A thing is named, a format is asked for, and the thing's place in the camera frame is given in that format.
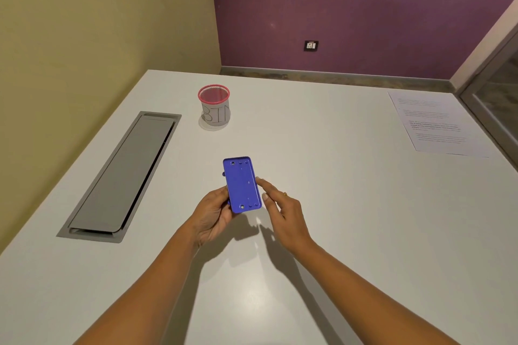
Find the person's right arm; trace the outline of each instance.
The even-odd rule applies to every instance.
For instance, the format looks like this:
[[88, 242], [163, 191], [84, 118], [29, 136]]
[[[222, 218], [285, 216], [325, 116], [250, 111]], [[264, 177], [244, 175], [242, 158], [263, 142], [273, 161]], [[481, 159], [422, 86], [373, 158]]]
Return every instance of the person's right arm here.
[[314, 276], [365, 344], [457, 344], [319, 247], [311, 238], [301, 204], [257, 178], [276, 238]]

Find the person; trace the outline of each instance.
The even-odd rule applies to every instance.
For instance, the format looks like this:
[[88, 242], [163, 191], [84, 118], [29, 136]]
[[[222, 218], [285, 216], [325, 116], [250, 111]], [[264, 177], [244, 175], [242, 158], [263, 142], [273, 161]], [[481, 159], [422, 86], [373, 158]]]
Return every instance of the person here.
[[[266, 180], [256, 181], [265, 190], [263, 201], [276, 239], [314, 276], [362, 342], [457, 344], [319, 247], [298, 200]], [[151, 266], [76, 344], [160, 343], [197, 250], [233, 218], [228, 200], [226, 186], [209, 192]]]

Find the blue plastic object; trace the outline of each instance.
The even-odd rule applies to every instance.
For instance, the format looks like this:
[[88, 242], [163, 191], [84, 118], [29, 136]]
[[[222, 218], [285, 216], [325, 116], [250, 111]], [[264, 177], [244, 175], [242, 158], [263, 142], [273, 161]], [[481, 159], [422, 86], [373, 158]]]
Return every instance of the blue plastic object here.
[[250, 157], [226, 158], [223, 160], [223, 169], [229, 189], [230, 207], [234, 213], [262, 207]]

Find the electrical outlet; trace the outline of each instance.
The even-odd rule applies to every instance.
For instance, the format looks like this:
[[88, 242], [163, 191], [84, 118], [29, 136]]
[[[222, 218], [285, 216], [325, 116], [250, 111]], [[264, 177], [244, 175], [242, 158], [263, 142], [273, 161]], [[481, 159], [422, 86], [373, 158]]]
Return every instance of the electrical outlet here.
[[305, 41], [304, 42], [304, 51], [305, 52], [316, 52], [319, 49], [318, 41]]

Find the glass door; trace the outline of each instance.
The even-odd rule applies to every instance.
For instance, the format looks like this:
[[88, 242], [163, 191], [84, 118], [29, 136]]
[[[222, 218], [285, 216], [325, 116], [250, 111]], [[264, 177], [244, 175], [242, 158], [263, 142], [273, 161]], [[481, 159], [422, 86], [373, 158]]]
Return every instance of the glass door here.
[[518, 169], [518, 34], [475, 76], [461, 99]]

